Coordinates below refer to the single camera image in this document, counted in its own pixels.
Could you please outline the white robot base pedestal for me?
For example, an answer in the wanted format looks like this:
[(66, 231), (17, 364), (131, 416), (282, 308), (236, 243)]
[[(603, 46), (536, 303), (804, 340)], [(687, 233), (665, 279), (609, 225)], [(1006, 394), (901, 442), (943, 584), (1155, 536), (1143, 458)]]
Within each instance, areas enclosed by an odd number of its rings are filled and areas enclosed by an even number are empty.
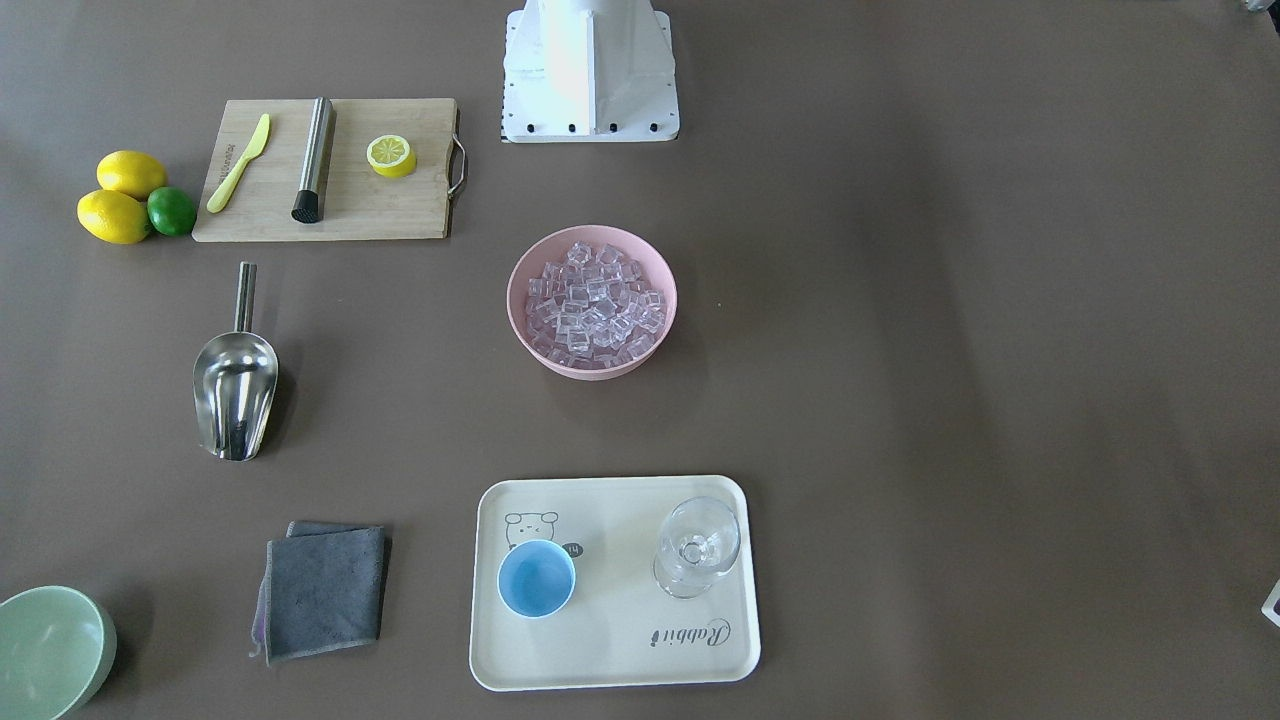
[(504, 28), (504, 142), (678, 137), (671, 20), (652, 3), (527, 1)]

